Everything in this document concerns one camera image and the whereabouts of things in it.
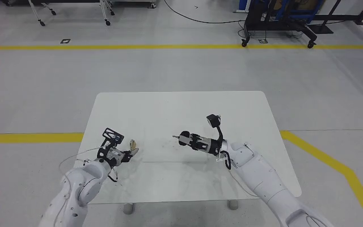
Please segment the cable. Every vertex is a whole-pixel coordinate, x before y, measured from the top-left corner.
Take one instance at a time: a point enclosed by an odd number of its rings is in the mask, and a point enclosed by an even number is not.
[[[303,35],[303,32],[301,32],[300,34],[298,35],[294,35],[293,32],[291,31],[291,35],[290,34],[286,34],[286,37],[288,38],[295,38],[295,39],[300,39]]]
[[[110,175],[108,176],[108,178],[110,178],[113,182],[117,183],[117,181],[114,180]]]
[[[314,220],[317,220],[317,221],[319,221],[321,224],[323,224],[325,227],[328,227],[323,221],[321,221],[320,219],[318,219],[318,218],[316,218],[316,217],[314,217],[314,216],[311,216],[311,215],[306,215],[306,222],[307,222],[307,224],[310,226],[310,227],[312,227],[311,225],[310,225],[310,223],[309,223],[309,221],[307,220],[307,218],[311,218],[313,221]]]
[[[224,150],[221,151],[220,153],[225,154],[225,156],[227,156],[228,161],[225,160],[225,164],[226,164],[227,169],[231,170],[231,158],[229,157],[229,153]]]
[[[238,183],[238,185],[240,185],[240,187],[247,193],[247,194],[249,194],[250,196],[253,196],[253,197],[258,197],[258,196],[256,196],[256,195],[253,195],[253,194],[251,194],[251,193],[249,193],[248,191],[246,191],[246,189],[244,189],[244,187],[238,182],[238,180],[237,179],[235,179],[234,178],[234,176],[233,176],[233,174],[232,174],[232,171],[231,170],[229,170],[228,171],[230,174],[231,174],[231,177]]]
[[[245,20],[231,20],[231,21],[226,21],[226,22],[205,22],[205,21],[202,21],[202,20],[196,20],[196,19],[193,19],[193,18],[190,18],[190,17],[187,17],[175,10],[173,10],[169,4],[166,2],[166,0],[164,0],[165,4],[169,7],[169,9],[171,9],[171,11],[173,11],[174,13],[184,17],[184,18],[187,18],[189,20],[192,20],[192,21],[195,21],[195,22],[200,22],[200,23],[205,23],[205,24],[228,24],[228,23],[235,23],[235,22],[242,22],[242,21],[245,21]]]
[[[346,22],[346,20],[341,20],[341,21],[338,21],[338,22],[331,22],[331,23],[326,23],[326,24],[337,24],[337,23],[341,23],[341,22]]]
[[[92,149],[86,150],[86,151],[84,151],[84,152],[81,152],[81,153],[78,153],[78,154],[75,154],[75,155],[69,156],[68,158],[64,159],[61,163],[59,163],[58,170],[59,170],[59,172],[61,172],[61,174],[62,174],[62,175],[63,175],[63,176],[67,179],[68,184],[69,184],[69,190],[68,190],[68,193],[67,193],[67,194],[68,194],[68,196],[67,196],[66,200],[64,200],[64,203],[63,203],[62,208],[59,210],[59,212],[57,213],[56,218],[54,219],[53,227],[55,227],[55,226],[56,226],[56,221],[57,221],[57,219],[58,219],[58,216],[59,216],[59,214],[61,213],[61,211],[62,211],[63,207],[64,207],[64,206],[65,206],[65,204],[66,204],[66,202],[68,201],[68,199],[69,199],[69,195],[70,195],[70,192],[71,192],[71,184],[70,184],[70,180],[69,180],[68,176],[66,176],[66,174],[65,174],[65,173],[63,173],[63,171],[61,170],[61,165],[63,164],[63,162],[65,162],[65,161],[67,161],[68,159],[73,158],[74,156],[77,156],[77,155],[79,155],[79,154],[83,154],[83,153],[85,153],[85,152],[89,152],[89,151],[91,151],[91,150],[96,150],[96,149],[104,148],[105,146],[108,146],[109,144],[110,144],[110,142],[109,142],[107,145],[100,146],[99,148],[92,148]]]

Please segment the table leg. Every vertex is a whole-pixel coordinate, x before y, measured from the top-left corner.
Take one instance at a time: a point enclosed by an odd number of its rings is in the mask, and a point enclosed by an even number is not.
[[[135,203],[126,203],[124,205],[124,214],[131,215],[135,210]]]
[[[102,14],[103,14],[103,18],[104,18],[104,21],[106,22],[106,25],[107,25],[107,26],[110,26],[110,25],[111,25],[111,23],[107,20],[106,13],[104,12],[104,6],[103,6],[103,3],[104,3],[104,0],[100,0],[101,10],[102,10]]]
[[[238,201],[237,200],[228,200],[228,208],[230,208],[232,211],[235,211],[238,209]]]
[[[39,19],[38,14],[36,13],[36,10],[35,10],[35,7],[34,7],[34,4],[32,3],[32,1],[28,0],[28,2],[29,2],[30,7],[32,8],[32,10],[33,10],[33,12],[34,12],[34,14],[36,16],[36,19],[39,21],[40,25],[45,26],[44,22],[42,22],[41,19]]]

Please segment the caster wheel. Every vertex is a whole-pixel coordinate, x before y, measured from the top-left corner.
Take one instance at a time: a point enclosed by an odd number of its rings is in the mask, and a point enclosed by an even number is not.
[[[307,47],[308,47],[309,49],[311,49],[311,48],[313,48],[313,47],[314,47],[314,45],[315,45],[315,43],[314,43],[313,41],[309,41],[309,43],[308,43]]]

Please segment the white cable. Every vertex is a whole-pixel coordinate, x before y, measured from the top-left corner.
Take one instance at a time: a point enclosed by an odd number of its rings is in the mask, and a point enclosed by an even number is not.
[[[309,223],[309,221],[307,220],[307,218],[311,218],[313,221],[314,220],[317,220],[317,221],[319,221],[321,224],[323,224],[325,227],[328,227],[322,220],[320,220],[320,219],[318,219],[318,218],[316,218],[316,217],[314,217],[314,216],[311,216],[311,215],[306,215],[306,222],[307,222],[307,224],[310,226],[310,227],[312,227],[311,225],[310,225],[310,223]]]
[[[70,180],[69,180],[68,176],[66,176],[66,174],[65,174],[65,173],[63,173],[63,171],[61,170],[61,165],[63,164],[63,162],[65,162],[65,161],[67,161],[68,159],[73,158],[74,156],[77,156],[77,155],[79,155],[79,154],[83,154],[83,153],[85,153],[85,152],[89,152],[89,151],[91,151],[91,150],[96,150],[96,149],[104,148],[105,146],[108,146],[109,144],[110,144],[110,142],[109,142],[108,144],[104,145],[104,146],[100,146],[99,148],[92,148],[92,149],[86,150],[86,151],[84,151],[84,152],[81,152],[81,153],[78,153],[78,154],[75,154],[75,155],[69,156],[68,158],[64,159],[61,163],[59,163],[58,170],[59,170],[59,172],[61,172],[61,174],[62,174],[62,175],[63,175],[63,176],[67,179],[68,184],[69,184],[69,190],[68,190],[68,193],[67,193],[67,198],[66,198],[66,200],[64,200],[64,203],[63,203],[62,208],[59,210],[59,212],[57,213],[56,218],[54,219],[53,227],[55,227],[55,226],[56,226],[56,221],[57,221],[57,219],[58,219],[58,216],[59,216],[59,214],[61,213],[61,211],[62,211],[62,209],[63,209],[64,205],[65,205],[65,204],[66,204],[66,202],[68,201],[68,198],[69,198],[69,196],[70,196],[70,191],[71,191],[71,184],[70,184]]]
[[[230,171],[230,170],[228,170],[229,171],[229,173],[231,174],[231,177],[238,183],[238,185],[240,185],[240,187],[247,193],[247,194],[249,194],[250,196],[253,196],[253,197],[258,197],[258,196],[256,196],[256,195],[253,195],[253,194],[251,194],[251,193],[249,193],[248,191],[246,191],[246,189],[244,189],[244,187],[238,182],[238,180],[237,179],[235,179],[234,178],[234,176],[233,176],[233,174],[232,174],[232,172]]]

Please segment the black bracket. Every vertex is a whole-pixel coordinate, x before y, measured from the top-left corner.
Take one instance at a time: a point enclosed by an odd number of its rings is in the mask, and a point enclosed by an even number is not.
[[[110,148],[116,147],[118,144],[120,144],[124,140],[125,137],[110,128],[106,128],[105,131],[103,132],[102,136],[105,139],[101,145],[102,148],[100,148],[97,152],[97,158],[102,158],[102,159],[106,160],[106,162],[108,162],[108,164],[110,166],[115,166],[116,160],[108,159],[107,154],[108,154]]]

